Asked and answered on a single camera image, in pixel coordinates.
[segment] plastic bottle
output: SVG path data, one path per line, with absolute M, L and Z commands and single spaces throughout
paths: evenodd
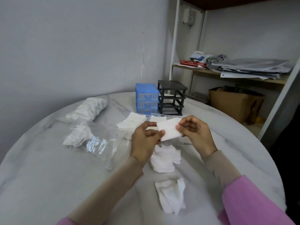
M 207 59 L 206 66 L 209 68 L 209 70 L 217 69 L 219 66 L 212 65 L 212 63 L 224 61 L 226 58 L 227 58 L 226 55 L 215 55 L 215 56 L 209 57 Z

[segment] blue drawer handle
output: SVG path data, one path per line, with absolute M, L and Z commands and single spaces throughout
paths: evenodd
M 144 95 L 146 99 L 150 99 L 152 97 L 152 95 L 149 95 L 149 97 L 147 97 L 146 95 Z

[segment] hand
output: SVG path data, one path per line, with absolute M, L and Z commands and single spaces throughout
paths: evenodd
M 131 137 L 130 156 L 137 159 L 144 167 L 153 154 L 154 147 L 160 143 L 165 135 L 165 130 L 146 130 L 156 126 L 156 122 L 145 121 L 137 127 Z
M 190 139 L 202 159 L 218 150 L 208 125 L 199 118 L 193 115 L 185 117 L 178 123 L 176 129 Z

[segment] person's left hand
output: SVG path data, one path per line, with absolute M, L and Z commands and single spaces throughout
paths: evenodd
M 154 147 L 160 143 L 165 131 L 146 130 L 156 126 L 156 122 L 145 121 L 137 127 L 131 137 L 130 156 L 137 159 L 144 167 L 153 154 Z

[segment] electrical box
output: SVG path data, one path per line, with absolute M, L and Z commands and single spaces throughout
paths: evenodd
M 183 23 L 189 26 L 194 25 L 195 22 L 196 11 L 191 8 L 186 8 L 183 13 Z

